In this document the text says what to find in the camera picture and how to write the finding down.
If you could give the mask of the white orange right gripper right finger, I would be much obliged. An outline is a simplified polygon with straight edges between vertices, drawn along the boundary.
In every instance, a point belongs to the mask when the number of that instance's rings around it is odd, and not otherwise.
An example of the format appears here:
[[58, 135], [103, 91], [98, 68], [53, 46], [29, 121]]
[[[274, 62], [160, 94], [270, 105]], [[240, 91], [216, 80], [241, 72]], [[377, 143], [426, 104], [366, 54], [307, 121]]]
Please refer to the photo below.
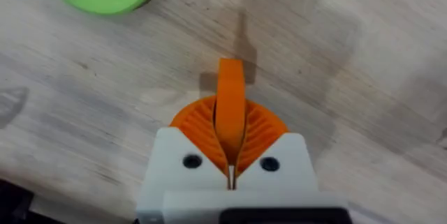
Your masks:
[[230, 60], [230, 164], [238, 191], [316, 191], [303, 137], [262, 105], [246, 99], [243, 64]]

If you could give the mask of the white orange right gripper left finger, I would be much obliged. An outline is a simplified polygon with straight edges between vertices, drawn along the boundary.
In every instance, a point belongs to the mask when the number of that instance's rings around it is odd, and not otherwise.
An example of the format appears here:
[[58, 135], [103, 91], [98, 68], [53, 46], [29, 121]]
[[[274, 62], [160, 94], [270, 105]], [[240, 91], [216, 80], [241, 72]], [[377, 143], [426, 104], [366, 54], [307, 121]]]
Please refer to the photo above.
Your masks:
[[231, 61], [221, 59], [217, 92], [160, 128], [150, 154], [138, 218], [217, 218], [231, 187]]

